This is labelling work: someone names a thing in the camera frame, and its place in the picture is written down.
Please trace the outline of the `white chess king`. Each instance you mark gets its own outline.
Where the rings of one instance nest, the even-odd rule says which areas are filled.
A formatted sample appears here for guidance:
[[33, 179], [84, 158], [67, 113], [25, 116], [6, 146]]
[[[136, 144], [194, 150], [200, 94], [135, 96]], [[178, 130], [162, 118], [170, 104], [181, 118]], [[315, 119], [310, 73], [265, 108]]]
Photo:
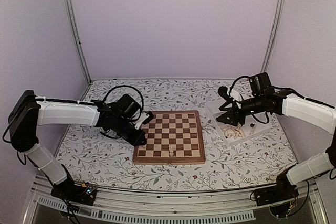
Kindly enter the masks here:
[[172, 145], [169, 146], [169, 156], [174, 156], [174, 147]]

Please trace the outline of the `wooden chess board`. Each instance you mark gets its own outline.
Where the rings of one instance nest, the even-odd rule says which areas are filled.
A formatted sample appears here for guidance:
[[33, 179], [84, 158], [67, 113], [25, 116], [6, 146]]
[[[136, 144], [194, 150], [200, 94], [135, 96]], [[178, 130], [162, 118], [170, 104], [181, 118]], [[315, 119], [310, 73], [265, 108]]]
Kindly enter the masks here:
[[[136, 146], [136, 165], [203, 165], [206, 161], [199, 112], [154, 111], [154, 118], [141, 129], [147, 139], [146, 149]], [[169, 146], [174, 156], [169, 156]]]

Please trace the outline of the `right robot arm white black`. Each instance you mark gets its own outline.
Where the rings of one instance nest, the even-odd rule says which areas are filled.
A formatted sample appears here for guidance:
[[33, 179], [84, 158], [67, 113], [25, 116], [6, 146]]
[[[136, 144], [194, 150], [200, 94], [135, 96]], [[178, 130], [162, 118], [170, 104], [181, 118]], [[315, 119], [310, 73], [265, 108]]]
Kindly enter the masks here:
[[[334, 105], [304, 96], [293, 88], [276, 87], [266, 72], [238, 79], [249, 82], [252, 97], [244, 99], [239, 92], [233, 90], [234, 84], [219, 87], [218, 94], [225, 103], [219, 107], [222, 114], [217, 117], [218, 122], [233, 126], [244, 125], [247, 116], [265, 112], [283, 116], [293, 123], [291, 126], [281, 120], [288, 136], [308, 138], [303, 149], [311, 151], [311, 156], [277, 176], [276, 186], [271, 190], [271, 196], [276, 201], [282, 201], [290, 195], [296, 184], [335, 170]], [[294, 126], [299, 127], [297, 133], [294, 132]], [[326, 140], [318, 147], [320, 136], [326, 137]]]

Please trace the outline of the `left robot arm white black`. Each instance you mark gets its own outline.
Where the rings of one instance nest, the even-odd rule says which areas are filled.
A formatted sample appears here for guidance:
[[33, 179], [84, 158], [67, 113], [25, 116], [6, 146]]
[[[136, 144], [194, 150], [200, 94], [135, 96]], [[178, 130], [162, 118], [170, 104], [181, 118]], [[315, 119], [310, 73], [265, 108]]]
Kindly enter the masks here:
[[78, 195], [71, 175], [40, 142], [37, 130], [50, 125], [83, 125], [100, 128], [103, 133], [112, 131], [132, 146], [147, 143], [141, 126], [153, 119], [152, 112], [145, 111], [143, 103], [137, 103], [124, 94], [115, 102], [105, 100], [59, 100], [35, 95], [26, 90], [8, 116], [8, 126], [3, 133], [4, 142], [17, 153], [24, 154], [50, 180], [51, 184], [67, 200]]

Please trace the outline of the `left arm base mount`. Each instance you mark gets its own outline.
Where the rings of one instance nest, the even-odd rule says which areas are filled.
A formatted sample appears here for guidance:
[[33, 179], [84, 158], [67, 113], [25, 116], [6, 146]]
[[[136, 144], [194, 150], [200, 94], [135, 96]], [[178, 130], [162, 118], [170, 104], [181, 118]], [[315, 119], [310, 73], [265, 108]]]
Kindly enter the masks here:
[[66, 179], [60, 184], [53, 184], [51, 195], [66, 201], [76, 202], [88, 206], [93, 206], [97, 188], [88, 183], [76, 185], [71, 179]]

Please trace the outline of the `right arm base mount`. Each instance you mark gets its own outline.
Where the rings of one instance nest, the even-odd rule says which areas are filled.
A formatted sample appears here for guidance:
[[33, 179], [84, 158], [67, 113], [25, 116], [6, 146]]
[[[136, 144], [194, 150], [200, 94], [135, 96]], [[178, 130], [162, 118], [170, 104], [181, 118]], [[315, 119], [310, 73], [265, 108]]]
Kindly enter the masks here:
[[257, 206], [264, 206], [281, 201], [283, 204], [270, 207], [270, 212], [277, 218], [285, 218], [291, 214], [299, 196], [296, 186], [291, 185], [288, 181], [277, 180], [274, 186], [254, 190], [250, 199], [256, 202]]

